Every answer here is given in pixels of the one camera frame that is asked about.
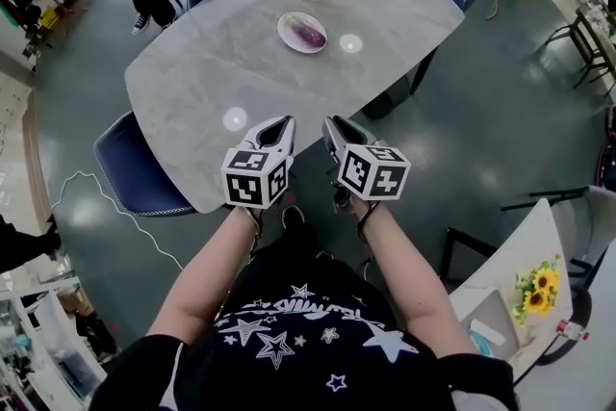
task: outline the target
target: yellow flower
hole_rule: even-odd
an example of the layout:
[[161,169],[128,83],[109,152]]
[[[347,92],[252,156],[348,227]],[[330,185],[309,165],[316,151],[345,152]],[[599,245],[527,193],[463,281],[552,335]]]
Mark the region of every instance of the yellow flower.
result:
[[550,293],[544,290],[535,293],[526,292],[524,299],[524,310],[529,314],[546,315],[550,312],[551,301]]
[[535,291],[558,291],[558,285],[560,283],[560,272],[552,269],[539,269],[535,274],[535,278],[532,284],[535,287]]

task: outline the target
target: white plate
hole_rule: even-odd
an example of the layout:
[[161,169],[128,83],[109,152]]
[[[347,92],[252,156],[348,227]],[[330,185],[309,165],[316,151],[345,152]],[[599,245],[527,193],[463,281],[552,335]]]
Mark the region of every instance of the white plate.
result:
[[[297,35],[286,22],[287,16],[293,16],[298,21],[301,21],[313,29],[316,29],[325,37],[325,45],[321,48],[314,48],[306,43],[299,35]],[[327,45],[327,32],[323,25],[320,24],[312,15],[306,13],[285,13],[278,19],[278,35],[291,48],[301,53],[319,53]]]

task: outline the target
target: black and white marker cube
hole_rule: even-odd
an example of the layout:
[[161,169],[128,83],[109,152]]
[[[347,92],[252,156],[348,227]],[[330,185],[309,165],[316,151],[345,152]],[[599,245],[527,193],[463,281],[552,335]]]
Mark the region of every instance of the black and white marker cube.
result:
[[364,200],[397,200],[410,167],[394,147],[347,144],[338,181]]
[[221,170],[227,204],[267,209],[287,190],[292,160],[282,153],[229,149]]

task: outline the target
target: white table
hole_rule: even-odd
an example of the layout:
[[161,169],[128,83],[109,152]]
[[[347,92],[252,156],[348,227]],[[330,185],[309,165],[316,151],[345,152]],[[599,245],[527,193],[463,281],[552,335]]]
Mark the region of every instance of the white table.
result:
[[[313,15],[327,30],[318,55],[296,53],[278,36],[278,18],[293,11]],[[463,19],[451,0],[205,0],[131,63],[126,87],[163,169],[197,211],[208,213],[224,202],[226,150],[247,129],[292,115],[301,152],[320,138],[326,116],[359,111]],[[360,38],[361,50],[357,41],[341,43],[344,35]],[[232,117],[229,124],[225,115],[234,108],[245,111],[245,121]]]
[[[462,321],[471,314],[494,288],[500,289],[510,306],[516,272],[526,274],[544,260],[551,262],[556,254],[563,256],[562,245],[550,204],[544,198],[497,252],[449,296],[458,319]],[[521,343],[520,350],[509,360],[515,380],[550,346],[557,335],[558,323],[568,321],[573,314],[569,277],[562,258],[557,268],[560,270],[560,292],[556,306],[545,317],[529,316],[526,328],[514,322]]]

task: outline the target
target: eggplant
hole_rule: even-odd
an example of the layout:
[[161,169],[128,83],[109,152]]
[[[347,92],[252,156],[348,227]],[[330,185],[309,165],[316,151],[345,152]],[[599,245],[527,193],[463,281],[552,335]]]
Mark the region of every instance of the eggplant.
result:
[[294,33],[303,39],[308,46],[323,48],[327,43],[327,38],[312,26],[308,26],[305,22],[295,17],[290,18],[289,21]]

